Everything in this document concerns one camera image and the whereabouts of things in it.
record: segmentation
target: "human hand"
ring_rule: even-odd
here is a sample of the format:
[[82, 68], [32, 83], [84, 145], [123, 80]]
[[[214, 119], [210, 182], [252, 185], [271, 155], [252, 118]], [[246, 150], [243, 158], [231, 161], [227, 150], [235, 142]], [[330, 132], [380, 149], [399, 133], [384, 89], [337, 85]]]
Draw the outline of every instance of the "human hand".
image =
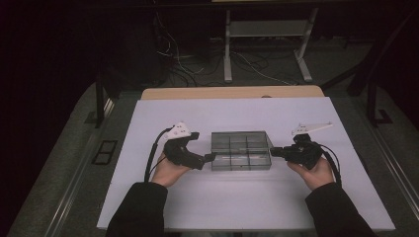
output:
[[178, 166], [169, 161], [164, 153], [158, 158], [156, 171], [154, 172], [152, 183], [159, 184], [166, 188], [172, 186], [186, 172], [191, 170], [189, 167]]
[[302, 177], [308, 188], [312, 191], [335, 182], [330, 164], [324, 158], [318, 159], [317, 164], [311, 170], [293, 162], [287, 162], [287, 164]]

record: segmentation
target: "black jacket sleeve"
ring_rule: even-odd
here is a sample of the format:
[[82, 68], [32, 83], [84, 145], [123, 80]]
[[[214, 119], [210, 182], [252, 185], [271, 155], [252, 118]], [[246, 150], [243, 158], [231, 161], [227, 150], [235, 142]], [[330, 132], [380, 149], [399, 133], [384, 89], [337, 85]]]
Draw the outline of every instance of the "black jacket sleeve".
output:
[[319, 237], [377, 237], [345, 191], [335, 183], [317, 188], [305, 202]]
[[163, 208], [167, 189], [154, 183], [136, 183], [108, 225], [107, 237], [163, 236]]

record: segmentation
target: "table leg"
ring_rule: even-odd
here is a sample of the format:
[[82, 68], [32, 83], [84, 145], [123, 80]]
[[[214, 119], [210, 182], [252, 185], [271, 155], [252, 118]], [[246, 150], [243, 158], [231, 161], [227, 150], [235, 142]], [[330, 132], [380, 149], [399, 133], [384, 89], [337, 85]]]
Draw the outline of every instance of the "table leg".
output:
[[225, 16], [225, 55], [224, 55], [224, 81], [231, 83], [231, 60], [230, 60], [230, 11], [227, 10]]
[[301, 46], [299, 47], [298, 50], [294, 52], [296, 63], [298, 63], [299, 70], [301, 71], [302, 77], [304, 78], [304, 81], [306, 82], [311, 82], [313, 79], [310, 75], [310, 72], [308, 71], [308, 67], [305, 64], [303, 57], [304, 57], [305, 49], [307, 48], [308, 41], [310, 39], [311, 30], [313, 29], [317, 12], [318, 12], [318, 8], [314, 8], [311, 10], [310, 17], [307, 21], [307, 24], [305, 25]]

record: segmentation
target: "black device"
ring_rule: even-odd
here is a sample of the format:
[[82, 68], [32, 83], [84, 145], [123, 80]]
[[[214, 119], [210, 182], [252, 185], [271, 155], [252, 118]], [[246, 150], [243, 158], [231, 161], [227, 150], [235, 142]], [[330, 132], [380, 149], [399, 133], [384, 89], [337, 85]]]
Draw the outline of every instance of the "black device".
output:
[[[293, 138], [293, 142], [294, 144], [291, 146], [271, 148], [271, 155], [283, 157], [286, 159], [286, 161], [301, 164], [308, 170], [314, 168], [318, 159], [324, 155], [332, 168], [333, 174], [335, 175], [336, 184], [342, 187], [339, 160], [331, 149], [324, 145], [318, 144], [317, 142], [311, 141], [311, 138], [307, 133], [296, 135]], [[336, 167], [336, 164], [330, 154], [324, 151], [322, 147], [327, 148], [333, 153], [338, 163], [338, 167]]]
[[270, 149], [272, 156], [283, 157], [286, 161], [301, 164], [311, 170], [323, 154], [323, 149], [312, 142], [308, 134], [299, 134], [293, 138], [295, 144]]
[[167, 159], [175, 165], [183, 165], [191, 169], [202, 170], [205, 163], [215, 159], [215, 154], [201, 156], [192, 153], [186, 147], [190, 140], [197, 140], [200, 134], [191, 132], [191, 136], [171, 139], [164, 144], [163, 152]]
[[[151, 169], [151, 164], [154, 159], [154, 154], [157, 150], [157, 143], [160, 137], [164, 133], [170, 131], [172, 128], [173, 127], [164, 129], [157, 136], [156, 140], [153, 143], [153, 146], [151, 147], [150, 155], [148, 157], [147, 167], [145, 168], [145, 174], [144, 174], [145, 183], [148, 183], [152, 170], [158, 165], [157, 163]], [[201, 155], [190, 152], [188, 148], [186, 148], [190, 140], [198, 140], [199, 137], [200, 137], [199, 132], [191, 132], [191, 135], [189, 136], [169, 139], [168, 141], [166, 141], [163, 148], [163, 153], [166, 155], [165, 158], [167, 158], [169, 161], [171, 161], [175, 165], [183, 165], [191, 169], [202, 170], [205, 163], [211, 162], [215, 159], [215, 154], [211, 153], [211, 154], [206, 154], [205, 156], [201, 156]]]

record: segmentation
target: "table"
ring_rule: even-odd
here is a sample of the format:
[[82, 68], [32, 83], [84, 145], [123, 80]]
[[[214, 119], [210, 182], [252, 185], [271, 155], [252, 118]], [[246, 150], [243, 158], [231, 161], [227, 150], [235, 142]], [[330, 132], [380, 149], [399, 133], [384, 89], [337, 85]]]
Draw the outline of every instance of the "table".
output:
[[[222, 99], [215, 99], [218, 89]], [[287, 90], [298, 93], [285, 93]], [[303, 91], [309, 97], [298, 98]], [[185, 99], [192, 94], [195, 94], [192, 99]], [[99, 228], [107, 228], [129, 187], [142, 181], [155, 137], [179, 120], [201, 134], [188, 144], [188, 149], [198, 154], [210, 152], [213, 131], [265, 130], [274, 145], [284, 146], [292, 144], [291, 131], [299, 122], [332, 121], [332, 127], [316, 131], [312, 139], [332, 148], [339, 157], [343, 187], [370, 227], [394, 229], [330, 99], [323, 97], [315, 86], [144, 91], [126, 134]], [[157, 154], [163, 144], [164, 141], [159, 142]], [[201, 171], [188, 172], [169, 188], [165, 228], [240, 232], [312, 230], [312, 219], [304, 203], [308, 194], [302, 179], [282, 158], [273, 158], [269, 171], [213, 172], [210, 164], [206, 164]]]

